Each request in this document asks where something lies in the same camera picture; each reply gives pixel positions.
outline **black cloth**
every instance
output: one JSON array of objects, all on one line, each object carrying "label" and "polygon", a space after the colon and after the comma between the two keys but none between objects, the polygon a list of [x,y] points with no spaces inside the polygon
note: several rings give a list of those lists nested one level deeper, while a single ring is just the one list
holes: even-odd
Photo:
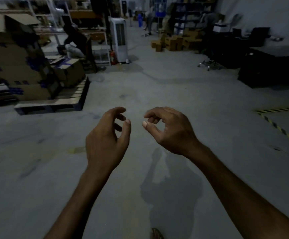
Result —
[{"label": "black cloth", "polygon": [[68,35],[68,38],[64,41],[64,45],[70,44],[73,42],[78,49],[80,49],[84,55],[86,55],[86,42],[87,37],[83,35],[82,33],[76,31],[70,35]]}]

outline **person's right hand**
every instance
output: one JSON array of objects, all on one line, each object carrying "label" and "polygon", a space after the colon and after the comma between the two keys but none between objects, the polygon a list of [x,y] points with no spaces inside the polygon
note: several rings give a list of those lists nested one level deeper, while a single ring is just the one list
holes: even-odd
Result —
[{"label": "person's right hand", "polygon": [[[147,111],[144,117],[148,118],[148,121],[143,121],[142,126],[158,144],[170,152],[188,157],[194,148],[202,146],[189,119],[181,112],[170,107],[155,107]],[[155,126],[161,119],[165,123],[164,131]]]}]

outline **gray floor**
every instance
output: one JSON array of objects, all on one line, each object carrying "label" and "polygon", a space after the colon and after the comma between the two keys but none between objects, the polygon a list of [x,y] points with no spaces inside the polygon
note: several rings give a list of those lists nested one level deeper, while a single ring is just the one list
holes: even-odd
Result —
[{"label": "gray floor", "polygon": [[[19,116],[0,107],[0,238],[42,238],[86,167],[88,132],[109,108],[124,106],[130,146],[92,209],[84,238],[241,238],[202,173],[159,147],[142,128],[146,110],[185,113],[198,136],[246,183],[289,216],[289,139],[259,115],[289,107],[289,90],[251,89],[237,71],[197,68],[194,52],[155,52],[140,28],[128,28],[129,65],[90,75],[81,112]],[[280,116],[280,126],[289,127]]]}]

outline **hand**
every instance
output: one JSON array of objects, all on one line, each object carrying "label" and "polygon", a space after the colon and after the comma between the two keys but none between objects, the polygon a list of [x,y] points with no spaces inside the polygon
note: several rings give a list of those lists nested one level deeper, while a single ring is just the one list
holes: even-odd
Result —
[{"label": "hand", "polygon": [[[188,118],[170,107],[155,107],[144,115],[147,122],[142,126],[154,137],[158,144],[171,153],[188,157],[194,148],[202,145],[196,138]],[[155,124],[162,119],[165,130],[160,131]]]},{"label": "hand", "polygon": [[[87,169],[97,175],[110,175],[129,146],[131,122],[120,114],[125,111],[126,108],[116,107],[105,112],[98,125],[86,137]],[[115,123],[116,118],[125,121],[122,128]],[[119,138],[115,130],[121,132]]]}]

